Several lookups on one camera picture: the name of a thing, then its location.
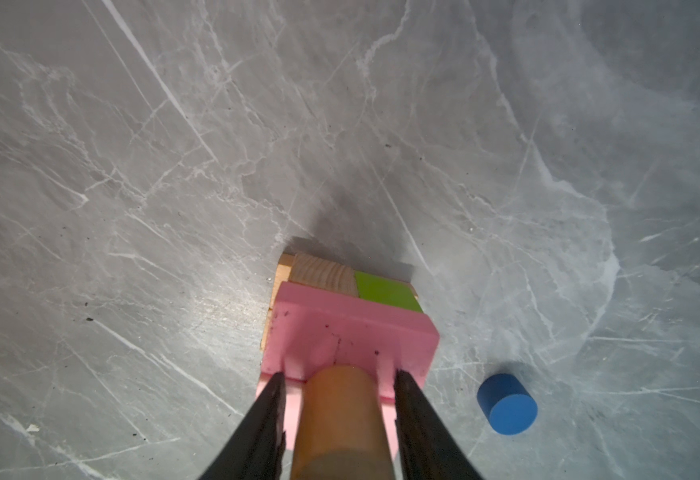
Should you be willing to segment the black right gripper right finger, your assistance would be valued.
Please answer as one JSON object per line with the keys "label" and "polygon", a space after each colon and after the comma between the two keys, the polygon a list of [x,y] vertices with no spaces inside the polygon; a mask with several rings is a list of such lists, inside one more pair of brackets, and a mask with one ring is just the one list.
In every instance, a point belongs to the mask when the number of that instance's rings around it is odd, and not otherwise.
{"label": "black right gripper right finger", "polygon": [[483,479],[409,372],[396,372],[394,392],[404,479]]}

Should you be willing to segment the green wood block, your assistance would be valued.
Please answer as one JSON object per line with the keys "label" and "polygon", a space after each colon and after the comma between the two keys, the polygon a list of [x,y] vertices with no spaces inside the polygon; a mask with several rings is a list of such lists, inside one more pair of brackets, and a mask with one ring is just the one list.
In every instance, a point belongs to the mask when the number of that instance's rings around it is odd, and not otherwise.
{"label": "green wood block", "polygon": [[355,271],[358,296],[367,301],[422,313],[418,295],[406,282]]}

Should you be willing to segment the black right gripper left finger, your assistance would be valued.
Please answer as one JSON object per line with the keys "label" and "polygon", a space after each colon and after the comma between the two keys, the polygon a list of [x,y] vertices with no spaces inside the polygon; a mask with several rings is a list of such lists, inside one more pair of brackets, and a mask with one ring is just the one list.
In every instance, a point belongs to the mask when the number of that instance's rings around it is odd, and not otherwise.
{"label": "black right gripper left finger", "polygon": [[286,384],[274,374],[200,479],[279,479],[286,448]]}

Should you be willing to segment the pink block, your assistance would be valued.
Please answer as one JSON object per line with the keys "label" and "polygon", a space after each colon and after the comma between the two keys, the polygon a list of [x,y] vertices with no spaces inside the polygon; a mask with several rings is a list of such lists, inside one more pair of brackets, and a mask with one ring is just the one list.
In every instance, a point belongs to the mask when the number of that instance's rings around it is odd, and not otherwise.
{"label": "pink block", "polygon": [[392,399],[398,370],[424,385],[439,340],[423,313],[284,282],[273,306],[261,372],[306,382],[326,368],[353,366],[376,381],[381,398]]}
{"label": "pink block", "polygon": [[[285,380],[285,408],[283,429],[286,435],[286,450],[293,451],[303,406],[302,383],[290,379]],[[380,409],[387,435],[387,443],[392,459],[399,452],[399,440],[396,430],[397,413],[392,399],[380,398]]]}

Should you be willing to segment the blue round block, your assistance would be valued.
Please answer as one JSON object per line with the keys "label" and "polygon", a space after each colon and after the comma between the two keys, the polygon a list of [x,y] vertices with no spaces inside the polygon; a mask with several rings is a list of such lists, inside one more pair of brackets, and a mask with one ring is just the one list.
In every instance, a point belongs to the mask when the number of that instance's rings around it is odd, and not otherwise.
{"label": "blue round block", "polygon": [[508,373],[487,378],[477,391],[478,404],[491,428],[506,436],[528,430],[538,416],[538,404],[522,383]]}

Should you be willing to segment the long natural wood block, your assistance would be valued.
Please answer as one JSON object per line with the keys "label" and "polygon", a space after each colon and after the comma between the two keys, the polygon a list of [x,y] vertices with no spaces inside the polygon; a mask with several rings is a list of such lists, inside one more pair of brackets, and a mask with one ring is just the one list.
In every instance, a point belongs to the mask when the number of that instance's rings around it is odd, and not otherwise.
{"label": "long natural wood block", "polygon": [[359,296],[354,269],[303,252],[294,256],[288,280],[350,297]]}

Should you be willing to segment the small natural wood cylinder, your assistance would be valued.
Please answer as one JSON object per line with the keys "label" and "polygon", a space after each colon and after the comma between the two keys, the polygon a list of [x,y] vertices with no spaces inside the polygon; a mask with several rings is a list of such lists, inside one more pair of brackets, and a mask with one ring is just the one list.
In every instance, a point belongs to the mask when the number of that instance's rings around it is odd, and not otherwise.
{"label": "small natural wood cylinder", "polygon": [[377,384],[365,371],[332,366],[307,381],[291,477],[395,477]]}

